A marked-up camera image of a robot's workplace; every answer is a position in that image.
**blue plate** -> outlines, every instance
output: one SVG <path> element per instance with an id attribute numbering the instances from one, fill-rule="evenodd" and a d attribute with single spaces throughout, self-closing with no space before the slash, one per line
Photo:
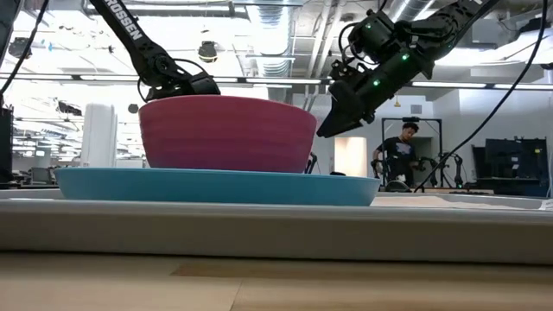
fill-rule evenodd
<path id="1" fill-rule="evenodd" d="M 338 175 L 165 168 L 59 168 L 70 200 L 369 206 L 380 180 Z"/>

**wooden table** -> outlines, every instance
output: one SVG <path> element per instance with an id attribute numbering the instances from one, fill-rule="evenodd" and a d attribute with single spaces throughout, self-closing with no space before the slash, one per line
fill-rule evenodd
<path id="1" fill-rule="evenodd" d="M 2 311 L 553 310 L 553 268 L 0 254 Z"/>

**red bowl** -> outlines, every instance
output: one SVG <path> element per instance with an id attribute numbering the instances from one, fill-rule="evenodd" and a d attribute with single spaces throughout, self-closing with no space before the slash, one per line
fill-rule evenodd
<path id="1" fill-rule="evenodd" d="M 139 115 L 152 168 L 301 173 L 316 127 L 292 105 L 231 96 L 159 99 Z"/>

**person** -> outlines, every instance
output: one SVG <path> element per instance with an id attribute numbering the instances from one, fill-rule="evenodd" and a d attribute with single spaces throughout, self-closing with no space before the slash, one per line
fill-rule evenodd
<path id="1" fill-rule="evenodd" d="M 386 164 L 390 168 L 386 177 L 388 181 L 400 180 L 407 186 L 413 186 L 413 168 L 418 165 L 416 160 L 415 147 L 409 142 L 418 132 L 418 125 L 412 122 L 405 123 L 401 135 L 390 137 L 384 141 L 386 152 Z M 382 144 L 372 152 L 372 159 L 377 160 L 383 152 Z M 382 173 L 383 167 L 379 163 L 377 171 Z"/>

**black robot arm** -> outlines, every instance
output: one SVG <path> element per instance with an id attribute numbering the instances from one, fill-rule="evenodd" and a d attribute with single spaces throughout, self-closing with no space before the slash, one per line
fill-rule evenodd
<path id="1" fill-rule="evenodd" d="M 141 81 L 151 86 L 146 100 L 220 94 L 213 77 L 205 71 L 192 75 L 179 67 L 162 47 L 143 32 L 121 0 L 91 0 L 91 4 L 129 52 Z"/>
<path id="2" fill-rule="evenodd" d="M 434 62 L 498 1 L 459 0 L 416 22 L 393 23 L 382 11 L 367 11 L 347 39 L 354 54 L 363 53 L 378 66 L 351 67 L 352 60 L 332 64 L 332 110 L 317 135 L 331 137 L 358 128 L 361 120 L 371 123 L 376 109 L 419 73 L 431 79 Z"/>

